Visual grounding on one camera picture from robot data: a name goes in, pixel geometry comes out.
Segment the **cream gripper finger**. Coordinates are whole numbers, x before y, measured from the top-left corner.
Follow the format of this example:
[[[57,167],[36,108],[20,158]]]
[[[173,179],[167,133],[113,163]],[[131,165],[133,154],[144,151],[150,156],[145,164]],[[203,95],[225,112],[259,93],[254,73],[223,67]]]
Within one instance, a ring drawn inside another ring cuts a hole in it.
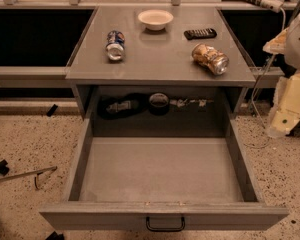
[[[288,29],[282,30],[275,38],[268,41],[263,46],[263,51],[269,54],[284,54],[286,49],[286,39],[287,39]]]
[[[300,71],[290,78],[279,78],[273,103],[266,132],[269,137],[280,138],[288,135],[300,121]]]

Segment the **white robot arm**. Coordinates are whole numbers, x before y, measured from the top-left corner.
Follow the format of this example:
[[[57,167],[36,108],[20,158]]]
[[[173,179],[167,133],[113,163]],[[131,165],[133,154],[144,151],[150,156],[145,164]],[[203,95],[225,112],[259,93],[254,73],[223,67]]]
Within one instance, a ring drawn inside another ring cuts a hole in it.
[[[283,54],[285,63],[296,69],[288,79],[279,80],[269,114],[267,134],[280,138],[288,135],[300,121],[300,13],[286,29],[268,41],[263,50]]]

